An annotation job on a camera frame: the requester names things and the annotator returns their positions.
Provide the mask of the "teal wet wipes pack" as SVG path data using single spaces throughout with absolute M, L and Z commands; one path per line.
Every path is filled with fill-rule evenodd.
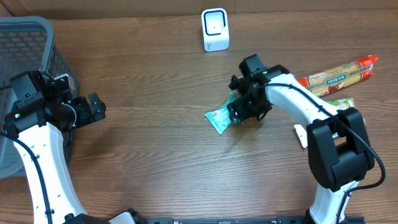
M 220 108 L 204 114 L 219 135 L 222 135 L 231 124 L 227 105 L 234 100 L 236 100 L 234 93 L 230 93 L 228 100 Z

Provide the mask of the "white cosmetic tube gold cap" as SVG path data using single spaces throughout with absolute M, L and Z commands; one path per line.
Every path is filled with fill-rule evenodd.
M 298 140 L 300 141 L 302 147 L 306 149 L 308 147 L 307 132 L 304 127 L 300 124 L 295 124 L 294 129 Z

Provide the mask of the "orange biscuit roll package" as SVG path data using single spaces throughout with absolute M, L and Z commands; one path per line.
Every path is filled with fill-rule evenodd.
M 372 77 L 373 66 L 378 59 L 377 56 L 368 55 L 354 62 L 299 78 L 298 82 L 314 95 L 326 96 Z

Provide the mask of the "green juice carton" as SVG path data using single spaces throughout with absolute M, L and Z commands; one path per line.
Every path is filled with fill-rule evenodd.
M 328 106 L 326 107 L 328 111 L 346 110 L 348 108 L 354 107 L 353 98 L 342 98 L 326 102 L 328 103 Z

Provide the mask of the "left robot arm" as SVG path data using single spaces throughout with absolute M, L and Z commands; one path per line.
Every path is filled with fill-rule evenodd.
M 28 181 L 34 223 L 140 223 L 129 208 L 110 219 L 87 214 L 68 171 L 64 135 L 105 118 L 98 95 L 74 97 L 70 77 L 49 77 L 40 71 L 23 72 L 10 80 L 11 110 L 4 118 L 5 138 L 18 151 Z

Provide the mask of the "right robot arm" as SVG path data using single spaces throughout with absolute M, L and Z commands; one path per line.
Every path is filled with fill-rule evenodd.
M 363 189 L 359 183 L 376 161 L 361 113 L 323 101 L 281 65 L 239 68 L 242 77 L 233 75 L 229 84 L 239 94 L 227 105 L 232 122 L 262 119 L 278 106 L 306 129 L 308 163 L 318 187 L 303 223 L 351 223 L 345 216 L 348 200 Z

